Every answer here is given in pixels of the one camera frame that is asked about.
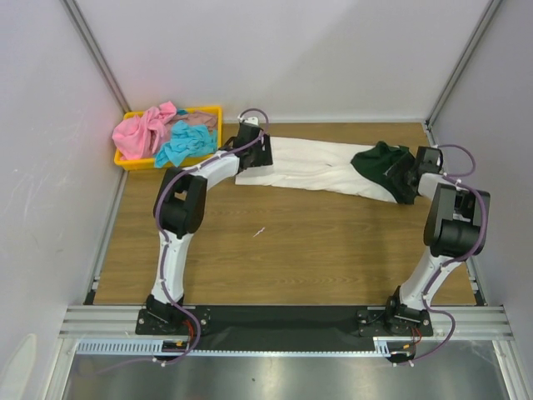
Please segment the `white green raglan t-shirt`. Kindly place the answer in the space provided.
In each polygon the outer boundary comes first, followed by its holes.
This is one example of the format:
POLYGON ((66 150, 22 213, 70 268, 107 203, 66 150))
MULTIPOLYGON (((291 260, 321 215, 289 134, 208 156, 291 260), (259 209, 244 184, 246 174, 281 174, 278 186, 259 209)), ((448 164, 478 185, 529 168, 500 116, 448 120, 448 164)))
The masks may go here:
POLYGON ((404 156, 413 159, 405 146, 273 137, 271 152, 271 166, 249 168, 236 176, 235 184, 329 191, 406 205, 416 198, 401 193, 386 177, 404 156))

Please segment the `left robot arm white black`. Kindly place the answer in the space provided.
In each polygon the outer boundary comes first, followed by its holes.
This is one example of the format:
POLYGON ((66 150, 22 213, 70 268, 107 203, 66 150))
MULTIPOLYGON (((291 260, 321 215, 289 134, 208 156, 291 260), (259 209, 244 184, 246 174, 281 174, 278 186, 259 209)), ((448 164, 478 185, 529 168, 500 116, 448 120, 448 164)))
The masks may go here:
POLYGON ((184 271, 208 191, 248 168, 271 165, 270 137, 262 127, 245 121, 237 135, 205 161, 165 172, 153 210, 160 239, 157 275, 146 300, 148 315, 163 332, 175 333, 187 318, 182 307, 184 271))

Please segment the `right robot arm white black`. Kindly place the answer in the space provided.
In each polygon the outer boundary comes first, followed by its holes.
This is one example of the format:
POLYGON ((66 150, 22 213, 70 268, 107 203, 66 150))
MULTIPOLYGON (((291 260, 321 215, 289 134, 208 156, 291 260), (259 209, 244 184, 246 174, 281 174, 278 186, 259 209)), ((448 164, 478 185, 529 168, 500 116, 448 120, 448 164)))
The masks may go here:
POLYGON ((464 174, 444 172, 443 164, 440 148, 419 147, 415 156, 401 158, 386 171, 387 181, 406 199, 431 200, 423 232, 426 249, 410 277, 386 302, 382 321, 394 336, 431 324, 431 301, 442 283, 486 243, 490 193, 464 184, 464 174))

